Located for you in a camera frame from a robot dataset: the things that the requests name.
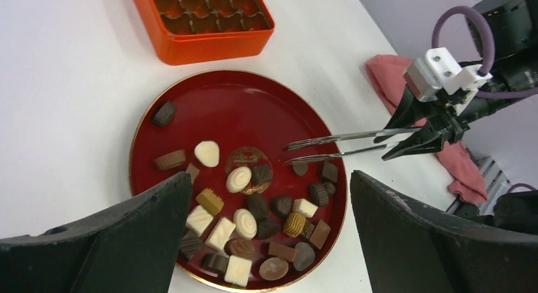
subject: white chocolate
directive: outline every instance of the white chocolate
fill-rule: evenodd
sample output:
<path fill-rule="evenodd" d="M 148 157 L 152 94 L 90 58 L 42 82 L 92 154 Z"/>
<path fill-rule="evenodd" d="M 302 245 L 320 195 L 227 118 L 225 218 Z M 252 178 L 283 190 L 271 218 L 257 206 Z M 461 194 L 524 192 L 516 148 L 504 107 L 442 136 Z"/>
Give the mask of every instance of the white chocolate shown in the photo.
<path fill-rule="evenodd" d="M 258 225 L 251 212 L 247 209 L 238 209 L 233 214 L 233 222 L 235 223 L 235 231 L 239 237 L 250 240 L 256 236 Z"/>
<path fill-rule="evenodd" d="M 307 199 L 297 199 L 293 202 L 293 211 L 307 218 L 312 218 L 318 207 Z"/>
<path fill-rule="evenodd" d="M 249 283 L 252 261 L 231 255 L 228 260 L 228 268 L 224 274 L 224 281 L 246 287 Z"/>
<path fill-rule="evenodd" d="M 222 251 L 233 230 L 235 230 L 235 223 L 226 217 L 220 218 L 211 234 L 209 234 L 206 245 L 216 251 Z"/>
<path fill-rule="evenodd" d="M 234 169 L 226 180 L 226 188 L 230 193 L 239 193 L 249 184 L 252 178 L 252 171 L 246 166 Z"/>
<path fill-rule="evenodd" d="M 213 215 L 204 207 L 198 205 L 188 215 L 185 225 L 200 237 L 212 221 Z"/>
<path fill-rule="evenodd" d="M 194 148 L 194 156 L 206 167 L 216 167 L 219 155 L 219 147 L 214 141 L 201 141 Z"/>

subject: caramel colored chocolate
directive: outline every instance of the caramel colored chocolate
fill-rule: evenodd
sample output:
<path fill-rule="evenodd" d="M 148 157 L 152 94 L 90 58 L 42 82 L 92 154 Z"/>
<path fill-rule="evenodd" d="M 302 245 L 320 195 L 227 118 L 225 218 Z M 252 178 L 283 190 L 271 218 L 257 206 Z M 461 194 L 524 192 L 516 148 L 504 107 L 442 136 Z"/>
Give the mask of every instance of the caramel colored chocolate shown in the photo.
<path fill-rule="evenodd" d="M 325 223 L 325 221 L 320 220 L 312 235 L 310 235 L 310 243 L 312 243 L 316 248 L 321 249 L 331 232 L 331 227 Z"/>
<path fill-rule="evenodd" d="M 221 197 L 215 195 L 210 188 L 204 188 L 198 196 L 196 196 L 196 202 L 203 206 L 213 216 L 216 216 L 224 206 Z"/>
<path fill-rule="evenodd" d="M 170 124 L 176 114 L 176 106 L 171 101 L 167 101 L 153 116 L 152 123 L 162 127 Z"/>
<path fill-rule="evenodd" d="M 271 182 L 273 179 L 273 171 L 269 164 L 261 164 L 251 167 L 252 178 L 251 182 L 254 186 L 262 185 Z"/>
<path fill-rule="evenodd" d="M 326 206 L 329 204 L 329 194 L 321 183 L 314 183 L 308 187 L 308 193 L 312 203 L 317 206 Z"/>
<path fill-rule="evenodd" d="M 259 266 L 259 275 L 270 282 L 279 280 L 289 271 L 289 264 L 282 258 L 273 257 Z"/>
<path fill-rule="evenodd" d="M 185 172 L 190 174 L 190 182 L 192 184 L 194 183 L 194 180 L 196 179 L 198 174 L 200 174 L 200 169 L 197 169 L 194 165 L 189 164 Z"/>
<path fill-rule="evenodd" d="M 302 239 L 305 239 L 306 241 L 308 241 L 313 231 L 314 231 L 314 225 L 306 221 L 305 226 L 303 227 L 303 231 L 301 232 L 300 236 Z"/>
<path fill-rule="evenodd" d="M 296 212 L 292 212 L 286 219 L 283 231 L 286 235 L 295 238 L 303 231 L 306 218 Z"/>
<path fill-rule="evenodd" d="M 273 241 L 269 242 L 269 256 L 277 256 L 292 263 L 295 261 L 298 252 L 299 251 L 296 249 L 288 247 L 287 245 L 279 244 Z"/>
<path fill-rule="evenodd" d="M 251 259 L 256 254 L 252 240 L 243 238 L 230 239 L 224 246 L 224 251 L 229 255 L 236 255 L 246 259 Z"/>
<path fill-rule="evenodd" d="M 211 273 L 224 275 L 228 268 L 228 258 L 217 253 L 209 253 L 202 260 L 202 268 Z"/>
<path fill-rule="evenodd" d="M 256 236 L 259 239 L 269 239 L 280 232 L 280 224 L 271 218 L 258 221 L 258 233 Z"/>
<path fill-rule="evenodd" d="M 329 198 L 334 196 L 334 193 L 336 192 L 336 187 L 334 187 L 334 184 L 331 182 L 325 182 L 323 183 L 323 187 L 327 190 L 327 194 L 329 195 Z"/>
<path fill-rule="evenodd" d="M 324 181 L 330 181 L 330 182 L 336 183 L 336 181 L 338 180 L 338 167 L 336 167 L 336 165 L 334 164 L 331 164 L 325 161 L 323 163 L 323 166 L 321 167 L 320 177 Z"/>
<path fill-rule="evenodd" d="M 293 172 L 298 176 L 304 176 L 306 172 L 308 171 L 308 164 L 293 164 L 291 166 L 293 169 Z"/>
<path fill-rule="evenodd" d="M 291 212 L 293 206 L 293 199 L 290 196 L 278 196 L 271 199 L 270 207 L 273 214 L 280 218 L 285 219 Z"/>
<path fill-rule="evenodd" d="M 204 246 L 204 242 L 193 231 L 188 231 L 180 242 L 180 255 L 189 261 Z"/>
<path fill-rule="evenodd" d="M 160 171 L 166 171 L 174 167 L 182 165 L 185 161 L 185 151 L 176 150 L 175 152 L 170 152 L 162 157 L 158 157 L 154 160 L 155 166 Z"/>
<path fill-rule="evenodd" d="M 269 207 L 259 193 L 252 193 L 247 196 L 247 208 L 258 221 L 269 218 Z"/>
<path fill-rule="evenodd" d="M 293 262 L 293 267 L 297 271 L 304 271 L 314 263 L 316 259 L 316 253 L 311 246 L 305 242 L 299 242 L 295 245 L 295 249 L 299 252 L 297 258 Z"/>

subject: gold emblem on plate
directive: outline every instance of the gold emblem on plate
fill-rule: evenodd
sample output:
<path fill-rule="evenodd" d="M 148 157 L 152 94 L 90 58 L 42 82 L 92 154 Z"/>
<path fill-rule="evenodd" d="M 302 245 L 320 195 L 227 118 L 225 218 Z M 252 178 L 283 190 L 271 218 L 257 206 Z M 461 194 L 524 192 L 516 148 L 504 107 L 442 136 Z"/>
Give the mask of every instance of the gold emblem on plate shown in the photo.
<path fill-rule="evenodd" d="M 271 162 L 269 158 L 261 150 L 256 147 L 244 146 L 234 150 L 226 159 L 225 171 L 228 176 L 234 169 L 241 166 L 256 166 L 258 164 L 269 164 L 271 167 Z M 245 195 L 250 195 L 252 193 L 263 193 L 271 185 L 271 182 L 265 183 L 258 186 L 252 186 L 251 183 L 245 187 L 241 193 Z"/>

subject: round tray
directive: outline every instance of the round tray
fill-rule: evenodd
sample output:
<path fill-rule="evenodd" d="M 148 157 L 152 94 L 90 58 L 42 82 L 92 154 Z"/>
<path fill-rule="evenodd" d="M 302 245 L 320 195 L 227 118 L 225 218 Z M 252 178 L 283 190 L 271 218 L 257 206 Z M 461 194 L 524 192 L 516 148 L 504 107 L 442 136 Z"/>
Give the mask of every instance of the round tray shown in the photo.
<path fill-rule="evenodd" d="M 151 123 L 151 119 L 167 101 L 175 104 L 177 113 L 172 123 L 157 127 Z M 312 108 L 291 90 L 271 79 L 231 70 L 193 75 L 165 90 L 142 117 L 131 147 L 129 173 L 132 193 L 137 195 L 144 192 L 178 171 L 184 171 L 192 163 L 200 169 L 200 174 L 193 184 L 190 210 L 197 205 L 195 197 L 204 188 L 213 189 L 224 201 L 223 210 L 215 216 L 201 237 L 205 240 L 221 217 L 233 220 L 235 210 L 246 208 L 246 196 L 243 193 L 229 193 L 225 184 L 229 171 L 239 165 L 270 163 L 273 181 L 264 188 L 247 189 L 249 192 L 260 192 L 267 201 L 278 195 L 310 199 L 308 185 L 320 182 L 318 173 L 321 164 L 309 164 L 308 172 L 304 176 L 297 176 L 290 166 L 283 163 L 302 155 L 334 153 L 338 148 L 331 143 L 294 152 L 284 152 L 282 149 L 292 141 L 326 135 L 330 135 L 329 130 Z M 220 146 L 220 161 L 215 168 L 200 165 L 194 157 L 194 147 L 203 140 L 213 140 Z M 181 167 L 169 171 L 157 170 L 153 163 L 155 158 L 179 149 L 184 149 L 187 156 L 187 161 Z M 189 262 L 178 257 L 178 266 L 195 279 L 229 292 L 267 292 L 292 284 L 309 274 L 331 251 L 344 220 L 347 204 L 344 165 L 341 159 L 331 163 L 339 169 L 336 193 L 328 206 L 320 207 L 314 217 L 308 218 L 313 224 L 323 219 L 331 227 L 331 232 L 321 250 L 314 248 L 316 259 L 309 268 L 299 272 L 290 264 L 288 274 L 273 282 L 259 276 L 260 264 L 269 258 L 268 241 L 291 247 L 301 241 L 299 237 L 291 238 L 282 232 L 267 241 L 253 239 L 258 253 L 253 258 L 246 288 L 226 283 L 222 277 L 216 277 L 200 267 L 204 255 L 212 252 L 207 246 L 203 246 Z M 282 224 L 274 215 L 272 218 Z M 234 232 L 231 238 L 235 237 L 238 236 Z"/>

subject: gold rim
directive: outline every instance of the gold rim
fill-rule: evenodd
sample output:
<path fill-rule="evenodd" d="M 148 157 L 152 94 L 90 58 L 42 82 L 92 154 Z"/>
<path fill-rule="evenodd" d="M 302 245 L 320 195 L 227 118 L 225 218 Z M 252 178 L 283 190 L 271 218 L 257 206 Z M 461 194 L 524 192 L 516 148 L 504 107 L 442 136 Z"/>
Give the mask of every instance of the gold rim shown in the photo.
<path fill-rule="evenodd" d="M 217 69 L 217 70 L 207 70 L 207 71 L 202 71 L 202 72 L 198 72 L 198 73 L 195 73 L 195 74 L 191 74 L 187 77 L 184 77 L 180 80 L 178 80 L 177 82 L 175 82 L 174 84 L 170 85 L 170 87 L 166 88 L 161 94 L 159 94 L 152 102 L 151 104 L 149 105 L 149 107 L 146 109 L 146 111 L 144 112 L 144 114 L 142 115 L 142 118 L 140 119 L 139 123 L 138 123 L 138 126 L 136 127 L 136 131 L 134 132 L 134 137 L 133 137 L 133 140 L 131 142 L 131 151 L 129 152 L 129 186 L 131 187 L 131 195 L 133 195 L 133 180 L 131 179 L 131 171 L 133 170 L 132 168 L 132 159 L 133 159 L 133 148 L 135 147 L 135 140 L 136 140 L 136 137 L 138 136 L 138 131 L 140 130 L 140 127 L 142 126 L 142 121 L 146 118 L 147 114 L 149 113 L 150 109 L 153 107 L 153 105 L 155 105 L 155 103 L 157 103 L 157 101 L 159 100 L 159 98 L 161 98 L 161 96 L 166 93 L 168 90 L 170 90 L 171 88 L 173 88 L 175 85 L 185 81 L 186 79 L 189 79 L 193 76 L 196 76 L 196 75 L 199 75 L 199 74 L 205 74 L 205 73 L 208 73 L 208 72 L 214 72 L 214 71 L 235 71 L 235 72 L 243 72 L 243 73 L 248 73 L 248 74 L 254 74 L 254 75 L 258 75 L 258 76 L 261 76 L 265 79 L 268 79 L 270 81 L 273 81 L 273 82 L 276 82 L 277 84 L 285 87 L 286 89 L 289 89 L 288 87 L 286 87 L 285 85 L 275 81 L 274 79 L 271 79 L 265 75 L 261 75 L 261 74 L 258 74 L 258 73 L 255 73 L 255 72 L 250 72 L 250 71 L 245 71 L 245 70 L 234 70 L 234 69 Z M 346 173 L 346 169 L 345 169 L 345 164 L 342 163 L 342 166 L 344 167 L 344 173 Z M 218 285 L 216 283 L 213 283 L 213 282 L 210 282 L 209 280 L 206 280 L 205 278 L 202 278 L 194 273 L 192 273 L 191 271 L 187 270 L 186 268 L 184 268 L 182 265 L 178 264 L 176 262 L 176 266 L 179 267 L 181 270 L 183 270 L 183 272 L 185 272 L 187 275 L 191 276 L 192 278 L 198 280 L 199 282 L 201 283 L 204 283 L 212 288 L 215 288 L 215 289 L 218 289 L 218 290 L 222 290 L 222 291 L 225 291 L 225 292 L 230 292 L 230 293 L 243 293 L 243 292 L 254 292 L 254 293 L 265 293 L 265 292 L 272 292 L 272 291 L 275 291 L 275 290 L 278 290 L 278 289 L 281 289 L 281 288 L 285 288 L 285 287 L 288 287 L 296 282 L 298 282 L 299 280 L 303 279 L 304 277 L 308 276 L 313 270 L 315 270 L 324 260 L 325 258 L 329 255 L 329 253 L 332 251 L 332 248 L 336 245 L 336 242 L 338 241 L 338 238 L 340 237 L 340 233 L 342 232 L 342 227 L 344 226 L 344 221 L 346 219 L 346 211 L 347 211 L 347 208 L 348 208 L 348 199 L 347 199 L 347 179 L 346 179 L 346 200 L 345 200 L 345 205 L 344 205 L 344 217 L 342 218 L 342 223 L 340 224 L 340 227 L 338 228 L 338 233 L 336 233 L 336 238 L 334 239 L 334 243 L 332 244 L 332 246 L 329 248 L 329 250 L 323 255 L 323 257 L 321 258 L 321 260 L 315 265 L 313 266 L 310 270 L 308 270 L 308 272 L 306 272 L 304 275 L 301 275 L 300 277 L 298 277 L 297 279 L 291 281 L 291 282 L 288 282 L 288 283 L 285 283 L 283 285 L 279 285 L 277 287 L 272 287 L 272 288 L 267 288 L 267 289 L 254 289 L 254 290 L 249 290 L 249 289 L 235 289 L 235 288 L 231 288 L 231 287 L 225 287 L 223 285 Z"/>

